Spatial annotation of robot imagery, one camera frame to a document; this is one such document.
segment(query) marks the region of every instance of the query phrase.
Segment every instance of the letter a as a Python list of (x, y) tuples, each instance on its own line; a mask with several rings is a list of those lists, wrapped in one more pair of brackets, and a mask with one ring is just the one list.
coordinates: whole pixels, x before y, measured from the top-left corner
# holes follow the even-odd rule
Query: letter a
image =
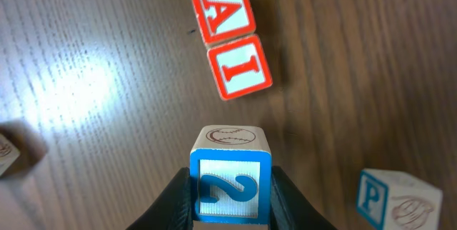
[(208, 23), (213, 34), (216, 33), (217, 28), (227, 20), (233, 13), (237, 12), (241, 8), (241, 4), (220, 2), (220, 1), (208, 1), (203, 0), (203, 6), (205, 10), (209, 10), (213, 6), (216, 10), (216, 17), (208, 16)]

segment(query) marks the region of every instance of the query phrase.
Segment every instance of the baseball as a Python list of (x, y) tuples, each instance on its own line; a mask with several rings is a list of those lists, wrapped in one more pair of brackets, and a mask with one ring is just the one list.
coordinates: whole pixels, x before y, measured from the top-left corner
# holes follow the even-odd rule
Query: baseball
[(428, 215), (434, 210), (433, 204), (415, 196), (395, 197), (395, 200), (404, 200), (402, 204), (392, 209), (392, 217), (402, 229), (415, 230), (421, 228)]
[(217, 144), (237, 145), (252, 142), (256, 135), (245, 129), (222, 128), (210, 130), (206, 134), (206, 138)]
[(11, 150), (11, 147), (0, 138), (0, 157), (8, 155)]

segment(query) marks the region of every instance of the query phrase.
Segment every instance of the toy block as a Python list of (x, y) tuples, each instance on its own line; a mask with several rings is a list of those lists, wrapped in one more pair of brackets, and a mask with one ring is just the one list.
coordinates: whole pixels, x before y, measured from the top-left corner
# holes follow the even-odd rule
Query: toy block
[(0, 134), (0, 176), (16, 161), (19, 154), (19, 150)]
[(436, 230), (442, 198), (440, 189), (410, 174), (364, 169), (357, 211), (380, 230)]
[(273, 84), (260, 39), (255, 34), (209, 49), (208, 60), (223, 100)]
[(256, 30), (249, 0), (192, 0), (192, 4), (207, 46)]
[(271, 152), (255, 126), (205, 126), (191, 151), (194, 220), (268, 224)]

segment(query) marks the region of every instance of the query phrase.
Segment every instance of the block face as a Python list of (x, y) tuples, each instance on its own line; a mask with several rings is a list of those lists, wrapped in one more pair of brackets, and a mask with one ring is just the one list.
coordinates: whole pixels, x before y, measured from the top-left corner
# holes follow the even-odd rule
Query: block face
[(19, 150), (0, 134), (0, 176), (19, 157)]
[[(237, 182), (236, 176), (245, 175), (252, 178), (255, 183), (260, 182), (260, 162), (253, 161), (217, 161), (200, 160), (199, 179), (203, 175), (218, 176), (230, 183), (237, 191), (245, 188)], [(257, 218), (258, 216), (258, 187), (248, 201), (235, 201), (223, 189), (211, 185), (211, 197), (218, 197), (216, 203), (199, 202), (200, 214), (212, 216), (239, 216)]]
[(358, 187), (357, 210), (377, 229), (382, 229), (389, 187), (362, 171)]
[(205, 126), (192, 152), (197, 149), (233, 149), (270, 152), (265, 133), (256, 126)]
[(249, 0), (192, 0), (192, 4), (206, 45), (256, 30)]
[(265, 89), (273, 83), (257, 35), (212, 48), (208, 59), (224, 100)]
[(388, 199), (384, 229), (436, 230), (442, 192), (438, 189), (393, 187)]
[(411, 187), (413, 189), (437, 189), (436, 187), (418, 179), (415, 176), (402, 171), (380, 170), (380, 169), (364, 169), (365, 172), (387, 185)]
[(268, 223), (270, 153), (194, 149), (191, 181), (194, 220), (223, 224)]

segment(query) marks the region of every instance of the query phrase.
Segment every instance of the wood grain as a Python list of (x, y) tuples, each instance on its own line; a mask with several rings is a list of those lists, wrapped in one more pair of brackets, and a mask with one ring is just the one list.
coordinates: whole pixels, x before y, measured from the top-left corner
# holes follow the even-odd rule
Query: wood grain
[(228, 102), (190, 0), (0, 2), (0, 131), (47, 151), (0, 180), (0, 229), (125, 229), (210, 124), (262, 127), (339, 229), (370, 229), (364, 167), (443, 189), (457, 229), (457, 0), (251, 0), (274, 84)]

